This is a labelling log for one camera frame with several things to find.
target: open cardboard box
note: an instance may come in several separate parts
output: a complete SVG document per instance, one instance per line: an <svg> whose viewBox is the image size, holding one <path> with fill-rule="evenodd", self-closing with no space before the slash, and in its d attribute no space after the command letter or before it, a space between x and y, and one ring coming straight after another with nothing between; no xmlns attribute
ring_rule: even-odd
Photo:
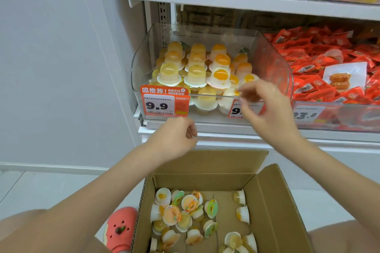
<svg viewBox="0 0 380 253"><path fill-rule="evenodd" d="M294 203L293 197L277 164L256 174L267 150L202 150L159 167L146 180L141 195L131 253L147 253L150 249L152 224L150 210L155 192L162 187L185 192L201 191L206 200L216 199L219 228L200 244L186 246L186 233L169 252L217 253L228 232L241 236L253 232L259 253L314 252ZM236 218L232 191L244 189L250 225ZM171 229L179 232L175 226Z"/></svg>

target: white wall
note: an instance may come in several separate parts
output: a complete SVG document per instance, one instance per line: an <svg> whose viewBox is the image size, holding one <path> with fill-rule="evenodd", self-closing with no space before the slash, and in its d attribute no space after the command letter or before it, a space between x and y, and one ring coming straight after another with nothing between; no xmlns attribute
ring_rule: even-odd
<svg viewBox="0 0 380 253"><path fill-rule="evenodd" d="M103 2L0 0L0 163L109 167L139 143L122 70L143 8Z"/></svg>

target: store shelf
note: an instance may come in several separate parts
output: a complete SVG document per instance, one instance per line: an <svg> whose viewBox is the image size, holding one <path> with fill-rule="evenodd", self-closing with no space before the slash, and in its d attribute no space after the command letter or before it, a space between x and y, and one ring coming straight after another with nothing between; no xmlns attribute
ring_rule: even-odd
<svg viewBox="0 0 380 253"><path fill-rule="evenodd" d="M322 0L142 0L380 21L380 5Z"/></svg>

